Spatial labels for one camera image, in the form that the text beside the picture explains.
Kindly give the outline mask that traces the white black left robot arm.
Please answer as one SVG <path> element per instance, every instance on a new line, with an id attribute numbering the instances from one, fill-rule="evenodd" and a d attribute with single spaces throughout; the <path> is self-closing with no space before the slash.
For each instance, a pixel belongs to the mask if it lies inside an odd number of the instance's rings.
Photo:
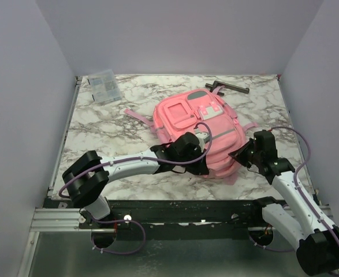
<path id="1" fill-rule="evenodd" d="M 63 174 L 60 197 L 70 199 L 73 207 L 86 210 L 100 228 L 112 223 L 113 215 L 102 191 L 109 183 L 136 175 L 155 175 L 182 167 L 186 173 L 207 175 L 206 155 L 213 143 L 209 132 L 186 132 L 176 141 L 154 145 L 134 155 L 103 158 L 88 151 Z"/>

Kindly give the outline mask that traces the pink student backpack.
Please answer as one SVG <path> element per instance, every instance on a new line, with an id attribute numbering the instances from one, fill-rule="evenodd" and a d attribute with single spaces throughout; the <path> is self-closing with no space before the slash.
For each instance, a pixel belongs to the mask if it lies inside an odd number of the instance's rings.
<path id="1" fill-rule="evenodd" d="M 209 175 L 201 176 L 213 179 L 237 177 L 241 166 L 229 153 L 246 143 L 247 130 L 257 127 L 255 122 L 242 125 L 236 111 L 207 89 L 165 98 L 155 106 L 152 120 L 130 109 L 124 112 L 148 125 L 162 144 L 174 142 L 186 132 L 194 133 L 195 128 L 209 132 L 213 137 L 206 155 Z"/>

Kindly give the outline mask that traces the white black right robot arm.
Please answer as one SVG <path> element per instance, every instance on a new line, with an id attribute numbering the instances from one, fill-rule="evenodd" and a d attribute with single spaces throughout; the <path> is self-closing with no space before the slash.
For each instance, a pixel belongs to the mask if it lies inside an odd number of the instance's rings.
<path id="1" fill-rule="evenodd" d="M 331 220 L 308 194 L 294 168 L 278 156 L 271 130 L 254 133 L 253 138 L 230 157 L 246 168 L 255 165 L 258 173 L 284 198 L 293 214 L 282 205 L 258 199 L 250 212 L 257 226 L 271 224 L 293 247 L 302 270 L 309 276 L 328 273 L 339 276 L 339 226 Z"/>

